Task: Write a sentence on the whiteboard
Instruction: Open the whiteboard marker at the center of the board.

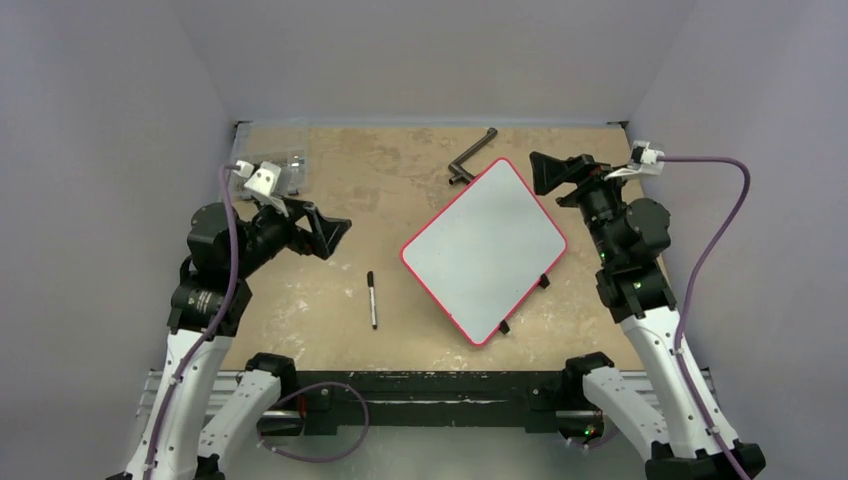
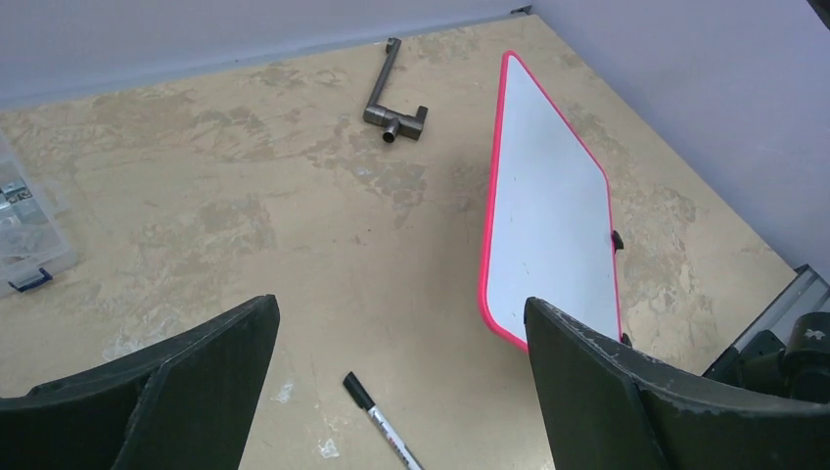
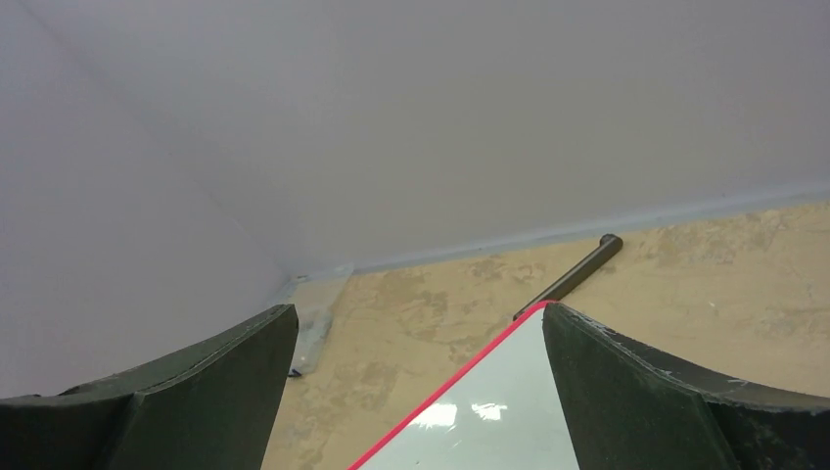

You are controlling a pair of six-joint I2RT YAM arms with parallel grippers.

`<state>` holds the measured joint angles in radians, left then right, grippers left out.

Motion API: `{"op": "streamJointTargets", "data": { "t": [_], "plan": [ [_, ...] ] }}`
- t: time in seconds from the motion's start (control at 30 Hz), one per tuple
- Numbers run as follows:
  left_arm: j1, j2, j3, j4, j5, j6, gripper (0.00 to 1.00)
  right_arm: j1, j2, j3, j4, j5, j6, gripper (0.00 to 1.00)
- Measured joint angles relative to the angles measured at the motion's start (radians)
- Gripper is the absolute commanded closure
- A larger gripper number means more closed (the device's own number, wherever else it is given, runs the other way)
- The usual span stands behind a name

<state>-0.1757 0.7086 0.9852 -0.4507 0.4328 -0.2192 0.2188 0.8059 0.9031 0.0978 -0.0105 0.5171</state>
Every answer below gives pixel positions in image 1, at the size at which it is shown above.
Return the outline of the black white marker pen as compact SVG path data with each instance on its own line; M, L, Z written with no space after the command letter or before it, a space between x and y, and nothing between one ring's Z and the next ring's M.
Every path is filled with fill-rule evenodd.
M369 294L369 311L370 323L373 330L378 328L377 308L376 308L376 292L375 292L375 277L373 271L368 271L366 282Z

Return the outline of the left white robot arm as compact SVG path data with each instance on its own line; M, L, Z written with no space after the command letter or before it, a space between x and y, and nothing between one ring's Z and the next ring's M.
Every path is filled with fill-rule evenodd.
M209 403L252 291L249 277L289 249L327 260L350 230L311 202L260 206L248 221L216 202L198 209L167 320L165 365L138 446L119 479L225 479L270 407L284 409L300 384L293 359L258 353L214 414Z

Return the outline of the red framed whiteboard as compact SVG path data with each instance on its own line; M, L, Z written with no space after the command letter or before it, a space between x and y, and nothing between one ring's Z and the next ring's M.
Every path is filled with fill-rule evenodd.
M401 248L465 339L482 346L563 257L568 240L507 158L492 162Z

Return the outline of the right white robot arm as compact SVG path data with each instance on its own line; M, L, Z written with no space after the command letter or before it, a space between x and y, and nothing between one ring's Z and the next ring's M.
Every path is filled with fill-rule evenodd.
M685 337L689 304L678 301L660 266L670 246L670 214L659 202L626 201L629 180L659 175L671 157L639 143L613 166L582 154L567 159L533 152L533 189L580 211L601 261L596 287L635 349L656 397L626 388L606 355L566 362L561 392L576 407L596 407L637 450L649 479L753 479L766 465L760 446L740 439L711 393Z

